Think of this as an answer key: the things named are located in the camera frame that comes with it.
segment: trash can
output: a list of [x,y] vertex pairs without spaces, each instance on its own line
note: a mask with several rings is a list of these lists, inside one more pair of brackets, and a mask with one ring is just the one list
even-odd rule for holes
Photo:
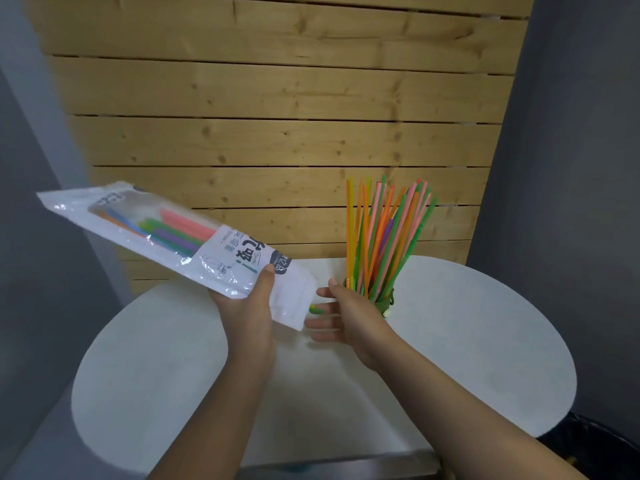
[[640,447],[603,424],[569,413],[538,438],[589,480],[640,479]]

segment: person's left arm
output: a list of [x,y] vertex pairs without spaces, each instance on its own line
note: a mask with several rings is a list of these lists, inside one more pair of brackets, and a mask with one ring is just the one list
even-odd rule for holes
[[227,362],[150,480],[236,476],[275,356],[269,310],[274,279],[273,265],[267,265],[248,298],[211,292],[227,334]]

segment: table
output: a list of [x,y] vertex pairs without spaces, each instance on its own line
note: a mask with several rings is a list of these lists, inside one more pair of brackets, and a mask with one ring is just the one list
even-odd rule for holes
[[[326,283],[344,259],[299,260]],[[551,323],[471,268],[412,257],[389,323],[471,393],[539,436],[569,411],[575,368]],[[384,382],[343,344],[275,324],[276,361],[243,466],[429,448]],[[227,355],[217,309],[179,278],[137,298],[84,356],[72,391],[83,441],[101,459],[148,473],[204,397]]]

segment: wood plank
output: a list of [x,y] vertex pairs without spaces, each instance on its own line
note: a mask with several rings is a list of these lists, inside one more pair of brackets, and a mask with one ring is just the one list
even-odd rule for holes
[[133,295],[138,296],[165,282],[166,280],[131,280],[129,286]]
[[527,28],[255,0],[27,1],[44,51],[92,57],[514,73]]
[[490,166],[498,125],[71,116],[109,166]]
[[409,186],[428,181],[440,204],[479,205],[488,168],[335,168],[335,167],[98,167],[92,180],[105,185],[124,180],[186,207],[339,207],[346,179],[380,179]]
[[510,76],[49,57],[69,113],[500,123]]
[[[422,241],[415,249],[416,256],[431,256],[464,264],[471,241]],[[340,258],[346,256],[346,244],[282,244],[278,250],[294,259]],[[156,262],[147,259],[124,261],[131,280],[164,280],[177,276],[177,273]]]
[[533,0],[292,0],[336,5],[374,6],[455,13],[529,16]]
[[[480,207],[436,207],[420,234],[420,241],[460,241],[471,239]],[[240,229],[272,246],[277,244],[313,244],[345,240],[344,207],[309,209],[210,209],[199,210]],[[140,259],[132,251],[119,248],[125,260]]]

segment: person's right arm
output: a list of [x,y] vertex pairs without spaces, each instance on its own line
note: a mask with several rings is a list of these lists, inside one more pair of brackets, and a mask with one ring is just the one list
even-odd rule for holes
[[468,480],[585,480],[402,340],[369,300],[333,279],[318,295],[337,301],[316,305],[326,315],[307,320],[308,328],[321,330],[313,339],[350,344],[456,475]]

